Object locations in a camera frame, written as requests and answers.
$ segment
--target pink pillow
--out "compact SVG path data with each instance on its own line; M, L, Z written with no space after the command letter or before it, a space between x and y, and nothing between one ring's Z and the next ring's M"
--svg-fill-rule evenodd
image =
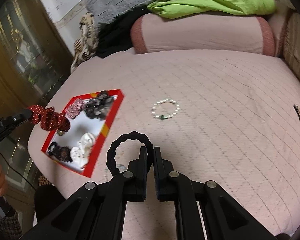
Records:
M261 17L197 14L170 20L155 14L131 29L136 53L179 49L222 49L274 56L274 36Z

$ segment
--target black cable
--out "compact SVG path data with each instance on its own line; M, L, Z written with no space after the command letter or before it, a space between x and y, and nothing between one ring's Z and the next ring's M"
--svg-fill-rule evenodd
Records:
M17 174L19 174L26 182L28 182L29 183L29 185L34 189L34 191L35 191L35 188L34 188L34 186L24 177L24 176L22 176L22 174L21 173L19 173L18 171L16 171L14 168L12 168L11 166L10 166L10 164L8 163L8 161L6 160L6 158L3 156L3 154L0 152L0 155L2 156L2 158L5 160L5 162L8 164L8 166L14 171L14 172L16 172Z

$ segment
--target white wall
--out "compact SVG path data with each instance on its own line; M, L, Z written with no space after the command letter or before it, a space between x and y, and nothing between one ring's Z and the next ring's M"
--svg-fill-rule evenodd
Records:
M41 2L73 54L73 43L80 37L79 21L87 12L84 0L41 0Z

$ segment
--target red tray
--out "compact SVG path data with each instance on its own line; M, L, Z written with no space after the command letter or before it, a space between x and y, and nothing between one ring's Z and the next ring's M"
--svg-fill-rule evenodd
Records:
M108 92L109 96L117 96L117 98L114 100L114 102L113 102L113 104L112 104L112 106L110 108L109 114L108 114L108 116L105 119L103 127L101 128L100 133L96 137L96 143L95 143L95 145L93 146L93 148L91 150L89 161L88 161L87 165L85 166L85 168L83 169L83 171L79 172L79 171L73 170L70 167L68 167L65 162L60 162L60 161L56 161L56 160L53 159L54 161L56 161L58 164L64 166L65 168L67 168L67 169L69 169L69 170L71 170L73 172L76 172L78 174L81 174L83 176L86 176L88 178L91 178L94 166L95 166L95 164L97 162L97 159L99 157L99 154L100 154L100 151L102 149L103 143L104 143L104 141L105 141L105 139L106 139L106 137L108 135L109 129L110 129L111 125L112 125L112 122L113 122L113 120L114 120L114 118L115 118L115 116L116 116L116 114L118 112L118 109L119 109L120 104L121 104L121 102L123 100L123 97L124 97L124 95L122 94L122 92L121 92L120 89L117 89L117 90L108 90L107 92ZM77 98L81 98L82 100L90 99L90 98L96 97L98 95L98 93L99 92L91 93L91 94L85 94L85 95L80 95L80 96L76 96L76 97L71 98L70 101L68 102L68 104L66 105L66 107L63 109L62 112L65 112L65 109L69 105L71 105L74 102L74 100L76 100ZM48 134L48 136L47 136L47 138L46 138L46 140L45 140L45 142L44 142L44 144L42 146L42 149L41 149L41 151L43 153L47 154L47 149L48 149L50 143L52 142L52 140L53 140L53 138L55 136L55 133L56 133L56 130L51 131Z

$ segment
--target leopard print fabric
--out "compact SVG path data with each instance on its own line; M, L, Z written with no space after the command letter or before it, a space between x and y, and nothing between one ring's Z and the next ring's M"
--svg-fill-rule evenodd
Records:
M98 38L94 27L92 13L84 14L80 21L81 38L74 43L74 60L70 68L72 72L84 61L95 55Z

